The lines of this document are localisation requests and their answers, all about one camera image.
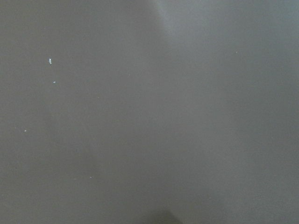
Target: gray surface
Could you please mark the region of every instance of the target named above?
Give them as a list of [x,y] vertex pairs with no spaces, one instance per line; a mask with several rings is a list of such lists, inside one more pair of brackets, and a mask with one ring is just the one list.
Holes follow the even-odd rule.
[[298,1],[2,0],[0,19],[1,223],[299,223]]

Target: smooth matte surface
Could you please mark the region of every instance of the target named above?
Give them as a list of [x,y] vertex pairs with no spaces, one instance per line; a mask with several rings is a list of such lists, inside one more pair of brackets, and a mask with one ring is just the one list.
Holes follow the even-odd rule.
[[0,223],[299,223],[298,1],[1,0],[0,21]]

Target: gray background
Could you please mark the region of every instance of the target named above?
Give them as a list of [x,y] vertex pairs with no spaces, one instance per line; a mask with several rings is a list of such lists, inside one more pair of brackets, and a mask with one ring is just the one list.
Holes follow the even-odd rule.
[[1,0],[0,21],[1,223],[299,223],[299,1]]

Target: dark gray surface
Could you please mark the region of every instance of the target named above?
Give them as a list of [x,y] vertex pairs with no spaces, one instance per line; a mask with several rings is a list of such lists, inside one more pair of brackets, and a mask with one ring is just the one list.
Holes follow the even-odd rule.
[[298,1],[0,18],[1,223],[299,223]]

